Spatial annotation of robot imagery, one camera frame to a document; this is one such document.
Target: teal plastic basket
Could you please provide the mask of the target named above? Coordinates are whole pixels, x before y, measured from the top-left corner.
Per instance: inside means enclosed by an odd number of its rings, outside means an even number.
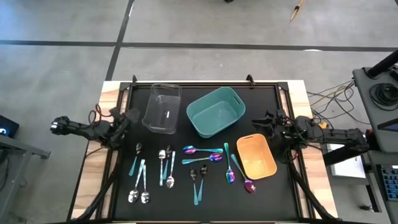
[[[235,123],[246,107],[230,87],[221,87],[192,102],[187,115],[202,138],[210,138]]]

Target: wooden table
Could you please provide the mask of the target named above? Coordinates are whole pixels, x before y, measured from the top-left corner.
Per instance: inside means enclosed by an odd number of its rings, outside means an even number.
[[[294,115],[303,115],[310,118],[312,117],[310,103],[308,101],[308,96],[303,80],[264,80],[256,82],[287,82],[289,85],[290,100],[292,102]],[[119,85],[120,82],[118,81],[104,82],[101,92],[101,98],[99,99],[99,105],[102,109],[103,114],[107,114],[108,110],[116,106],[116,101],[119,94]],[[289,112],[287,111],[287,104],[284,96],[285,93],[281,90],[282,104],[286,113],[289,114]],[[125,105],[126,99],[123,99],[122,111],[124,111]],[[88,144],[87,153],[90,153],[91,151],[94,151],[99,147],[99,143],[90,141]],[[71,218],[79,217],[85,211],[87,206],[93,201],[96,194],[100,191],[106,154],[107,149],[102,149],[85,159],[81,176],[78,181],[76,199],[74,201]],[[117,152],[114,152],[113,165],[116,161],[116,155]],[[308,182],[312,192],[315,194],[319,202],[326,208],[326,210],[334,217],[337,217],[335,202],[333,200],[333,195],[329,184],[328,174],[326,173],[325,163],[323,162],[322,153],[317,149],[308,147],[303,150],[303,158],[307,171]],[[106,218],[108,214],[110,192],[111,189],[108,191],[104,200],[104,207],[102,212],[103,218]],[[299,194],[303,209],[303,215],[304,217],[308,217],[307,201],[305,199],[304,193],[301,191],[300,188]]]

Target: orange component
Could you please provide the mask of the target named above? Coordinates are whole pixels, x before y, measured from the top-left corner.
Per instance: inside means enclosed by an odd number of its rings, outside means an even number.
[[[275,160],[262,134],[241,137],[236,145],[247,177],[257,180],[276,173]]]

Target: wooden table edge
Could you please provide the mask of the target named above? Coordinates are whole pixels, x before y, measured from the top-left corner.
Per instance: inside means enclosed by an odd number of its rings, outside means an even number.
[[[126,81],[105,81],[103,83],[101,97],[99,99],[99,105],[102,108],[103,113],[108,111],[112,107],[116,106],[116,101],[119,94],[119,86],[121,82]],[[212,81],[143,81],[139,83],[167,83],[167,82],[244,82],[241,80],[212,80]],[[292,102],[292,108],[295,116],[308,116],[312,117],[312,112],[310,108],[310,103],[308,100],[305,84],[303,80],[256,80],[256,83],[262,82],[287,82],[289,86],[289,94],[290,100]],[[284,109],[287,109],[286,101],[282,100]],[[99,144],[94,141],[90,141],[88,144],[87,153],[95,150],[99,147]],[[103,152],[97,152],[92,154],[88,157],[84,164],[82,164],[82,173],[80,180],[78,180],[76,198],[74,199],[73,203],[73,210],[71,214],[71,218],[76,218],[81,215],[86,207],[91,203],[92,199],[94,199],[95,195],[100,190],[100,183],[98,183],[99,176],[100,180],[102,179],[103,175],[103,166],[97,166],[96,163],[98,161],[103,160],[106,157],[106,150],[104,149]],[[305,163],[305,168],[307,171],[308,182],[312,192],[315,194],[317,199],[320,203],[326,208],[326,210],[337,217],[337,211],[335,207],[335,202],[333,199],[333,194],[331,192],[330,183],[328,179],[328,175],[326,172],[325,163],[323,162],[322,153],[314,148],[308,147],[303,150],[303,158]],[[302,205],[303,214],[305,217],[308,216],[307,210],[307,201],[301,189],[299,189],[299,196],[300,202]],[[104,203],[103,209],[103,218],[107,217],[106,209],[109,206],[108,203]]]

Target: clear plastic container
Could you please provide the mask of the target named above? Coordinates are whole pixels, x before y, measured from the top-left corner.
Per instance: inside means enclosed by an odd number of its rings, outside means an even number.
[[[142,124],[154,133],[174,134],[177,129],[180,102],[180,86],[153,84]]]

